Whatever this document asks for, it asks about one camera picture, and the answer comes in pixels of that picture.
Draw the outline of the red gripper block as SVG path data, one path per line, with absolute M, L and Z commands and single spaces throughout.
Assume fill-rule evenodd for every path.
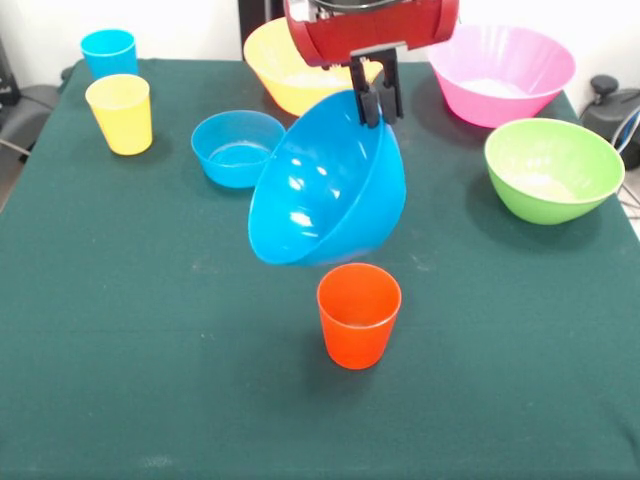
M 285 19 L 293 42 L 312 67 L 349 63 L 360 122 L 377 126 L 378 96 L 363 63 L 374 50 L 404 45 L 413 50 L 448 40 L 458 20 L 459 2 L 451 1 L 285 1 Z M 397 52 L 381 53 L 384 70 L 380 103 L 386 122 L 404 116 Z

